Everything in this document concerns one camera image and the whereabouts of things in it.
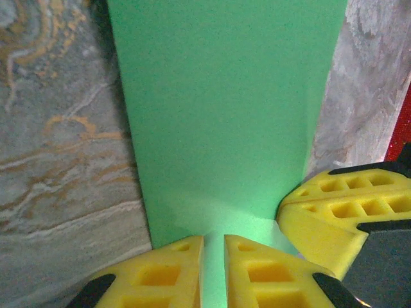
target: red glitter surface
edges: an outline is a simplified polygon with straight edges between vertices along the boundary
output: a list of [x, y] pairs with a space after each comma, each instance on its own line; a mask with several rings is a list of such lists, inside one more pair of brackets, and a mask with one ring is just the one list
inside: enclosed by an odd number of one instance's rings
[[398, 158], [405, 143], [411, 142], [411, 85], [399, 113], [390, 145], [388, 146], [385, 160], [393, 161]]

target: green board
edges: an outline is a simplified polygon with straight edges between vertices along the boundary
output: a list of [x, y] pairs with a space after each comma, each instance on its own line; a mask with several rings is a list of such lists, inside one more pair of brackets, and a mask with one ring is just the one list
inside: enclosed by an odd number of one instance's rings
[[273, 222], [302, 179], [343, 0], [109, 0], [153, 247], [205, 235], [203, 307], [226, 307], [223, 234], [295, 252]]

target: gray marble surface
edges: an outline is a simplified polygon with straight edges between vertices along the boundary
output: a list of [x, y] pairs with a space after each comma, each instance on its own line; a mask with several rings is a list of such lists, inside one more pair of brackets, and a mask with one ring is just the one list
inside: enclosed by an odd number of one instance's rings
[[[308, 172], [383, 158], [410, 0], [350, 0]], [[63, 307], [151, 248], [104, 1], [0, 1], [0, 306]]]

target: green panel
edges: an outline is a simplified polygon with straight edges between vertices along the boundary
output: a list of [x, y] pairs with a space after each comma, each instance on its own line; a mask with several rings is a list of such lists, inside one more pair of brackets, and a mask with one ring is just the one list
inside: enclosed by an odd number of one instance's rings
[[152, 243], [204, 234], [203, 307], [225, 307], [224, 233], [295, 252], [273, 217], [302, 179], [343, 0], [109, 0]]

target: green foam sheet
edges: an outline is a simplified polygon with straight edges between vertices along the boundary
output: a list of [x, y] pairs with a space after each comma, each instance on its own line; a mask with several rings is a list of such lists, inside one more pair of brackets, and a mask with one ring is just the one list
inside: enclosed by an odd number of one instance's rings
[[343, 0], [109, 0], [152, 243], [205, 235], [203, 307], [226, 307], [223, 235], [286, 252]]

